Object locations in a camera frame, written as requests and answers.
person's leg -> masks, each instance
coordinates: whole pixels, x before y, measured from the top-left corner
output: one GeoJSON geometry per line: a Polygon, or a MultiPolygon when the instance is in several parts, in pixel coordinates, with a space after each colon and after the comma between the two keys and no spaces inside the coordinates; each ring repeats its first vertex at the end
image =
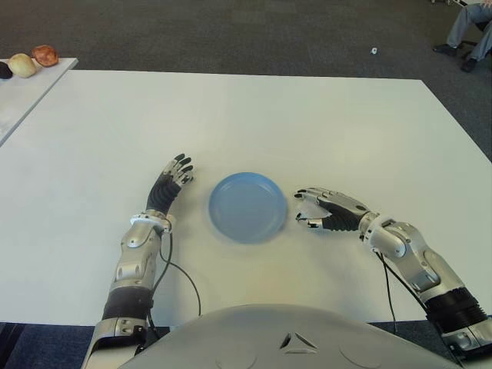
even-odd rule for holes
{"type": "Polygon", "coordinates": [[[489,22],[484,30],[484,36],[475,46],[474,50],[470,54],[470,58],[476,59],[477,61],[482,60],[487,56],[487,53],[492,49],[492,20],[489,22]]]}
{"type": "Polygon", "coordinates": [[[492,18],[492,9],[485,8],[481,4],[467,5],[461,9],[453,28],[447,36],[447,44],[456,48],[463,39],[464,33],[473,23],[488,22],[492,18]]]}

plastic plate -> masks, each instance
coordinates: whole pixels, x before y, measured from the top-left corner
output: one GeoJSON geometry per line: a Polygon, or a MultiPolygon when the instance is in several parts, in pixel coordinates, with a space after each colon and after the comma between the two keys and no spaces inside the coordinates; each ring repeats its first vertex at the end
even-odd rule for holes
{"type": "Polygon", "coordinates": [[[287,202],[281,189],[258,173],[237,173],[212,191],[208,211],[214,226],[243,244],[262,242],[282,227],[287,202]]]}

potato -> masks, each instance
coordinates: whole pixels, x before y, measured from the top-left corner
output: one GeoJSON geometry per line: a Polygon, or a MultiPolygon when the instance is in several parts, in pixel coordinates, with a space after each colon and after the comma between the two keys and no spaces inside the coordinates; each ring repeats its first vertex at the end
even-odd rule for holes
{"type": "Polygon", "coordinates": [[[15,54],[8,60],[8,67],[15,75],[29,78],[36,73],[36,66],[26,54],[15,54]]]}
{"type": "Polygon", "coordinates": [[[32,49],[32,57],[43,67],[51,67],[58,64],[58,53],[50,45],[39,45],[32,49]]]}

black cable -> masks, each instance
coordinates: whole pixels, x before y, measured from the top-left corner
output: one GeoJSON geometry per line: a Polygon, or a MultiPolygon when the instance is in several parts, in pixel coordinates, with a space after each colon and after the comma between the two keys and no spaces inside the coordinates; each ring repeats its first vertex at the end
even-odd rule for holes
{"type": "Polygon", "coordinates": [[[166,261],[166,265],[164,267],[164,270],[162,271],[161,275],[157,279],[157,282],[155,282],[154,287],[152,288],[152,297],[154,296],[155,290],[157,290],[157,287],[159,287],[159,283],[161,283],[162,278],[166,274],[166,271],[168,271],[169,265],[171,265],[171,257],[172,257],[172,233],[169,234],[169,254],[168,254],[168,261],[166,261]]]}
{"type": "MultiPolygon", "coordinates": [[[[161,275],[157,279],[157,282],[155,282],[154,287],[152,288],[152,297],[154,297],[155,291],[159,287],[159,284],[162,281],[162,278],[165,276],[166,272],[168,271],[169,265],[171,265],[171,257],[172,257],[172,233],[169,234],[169,254],[168,254],[168,262],[166,262],[166,265],[164,267],[164,270],[162,271],[161,275]]],[[[152,319],[152,314],[150,309],[147,311],[147,319],[148,319],[148,325],[151,327],[151,331],[154,334],[154,336],[159,340],[161,339],[161,335],[158,333],[157,328],[155,327],[154,320],[152,319]]]]}
{"type": "Polygon", "coordinates": [[[415,299],[415,301],[418,302],[418,304],[421,306],[421,308],[424,309],[425,314],[428,314],[427,307],[418,298],[418,296],[415,294],[415,292],[408,286],[407,282],[405,282],[403,279],[401,279],[401,277],[398,274],[396,274],[396,272],[386,263],[386,261],[384,261],[384,259],[378,253],[376,253],[376,255],[379,258],[379,260],[381,260],[381,262],[386,266],[386,268],[392,273],[392,275],[396,279],[398,279],[398,281],[401,283],[401,285],[407,289],[407,291],[412,295],[412,297],[415,299]]]}
{"type": "MultiPolygon", "coordinates": [[[[380,260],[384,260],[384,256],[382,255],[382,253],[378,253],[378,256],[380,256],[380,260]]],[[[383,263],[383,269],[384,269],[384,277],[386,278],[387,300],[388,300],[388,303],[390,304],[391,316],[393,317],[393,334],[396,334],[397,333],[397,319],[394,316],[393,301],[391,300],[391,291],[390,291],[390,279],[387,276],[387,265],[385,263],[383,263]]]]}
{"type": "Polygon", "coordinates": [[[161,335],[159,334],[157,328],[155,327],[154,320],[152,319],[152,314],[151,314],[151,310],[150,309],[148,309],[148,311],[147,311],[147,319],[148,319],[148,325],[150,325],[152,333],[154,334],[154,336],[158,340],[160,340],[161,339],[161,335]]]}
{"type": "MultiPolygon", "coordinates": [[[[161,255],[161,259],[164,261],[164,262],[168,262],[168,260],[166,260],[164,258],[164,256],[162,256],[162,250],[159,250],[159,254],[161,255]]],[[[200,317],[201,316],[201,299],[200,299],[200,294],[198,293],[198,289],[197,289],[197,286],[196,284],[193,282],[193,278],[190,277],[190,275],[186,272],[185,269],[183,269],[182,267],[180,267],[179,265],[173,263],[172,261],[169,262],[170,265],[172,265],[173,267],[177,268],[181,273],[183,273],[186,278],[190,281],[191,285],[193,286],[193,289],[194,289],[194,292],[196,293],[197,295],[197,300],[198,300],[198,316],[200,317]]]]}
{"type": "MultiPolygon", "coordinates": [[[[408,284],[403,279],[401,279],[401,277],[398,274],[396,274],[396,272],[386,263],[386,261],[384,261],[384,258],[382,257],[382,254],[379,254],[378,252],[375,252],[375,254],[379,258],[379,260],[381,260],[381,262],[384,264],[384,266],[392,273],[392,275],[396,279],[399,280],[399,282],[407,289],[408,292],[410,292],[410,294],[418,302],[418,304],[422,307],[422,309],[424,309],[425,314],[429,314],[429,312],[427,310],[427,307],[424,305],[424,303],[418,298],[418,296],[408,286],[408,284]]],[[[444,339],[440,335],[440,329],[439,329],[439,327],[435,323],[433,323],[433,322],[431,322],[431,323],[432,323],[434,329],[437,331],[437,334],[439,335],[439,338],[442,341],[443,345],[446,347],[447,351],[450,353],[451,357],[456,361],[456,363],[458,363],[461,367],[463,367],[463,364],[461,363],[461,360],[458,357],[456,357],[456,355],[454,354],[454,352],[446,345],[446,342],[444,342],[444,339]]]]}

black joint cover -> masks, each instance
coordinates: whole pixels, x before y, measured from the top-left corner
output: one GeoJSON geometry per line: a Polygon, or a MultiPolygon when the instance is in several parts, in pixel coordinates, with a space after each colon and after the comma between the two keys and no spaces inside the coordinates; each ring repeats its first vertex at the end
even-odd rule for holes
{"type": "Polygon", "coordinates": [[[102,319],[110,319],[112,317],[146,319],[152,304],[152,291],[148,288],[116,288],[109,293],[102,319]]]}
{"type": "Polygon", "coordinates": [[[169,212],[172,202],[178,196],[181,187],[172,181],[157,181],[148,194],[147,210],[153,209],[163,214],[169,212]]]}
{"type": "Polygon", "coordinates": [[[469,327],[487,319],[476,298],[466,288],[457,288],[425,302],[427,319],[444,333],[469,327]]]}
{"type": "Polygon", "coordinates": [[[323,228],[332,231],[356,231],[359,228],[359,221],[352,213],[347,211],[345,214],[336,211],[329,217],[323,218],[323,228]]]}

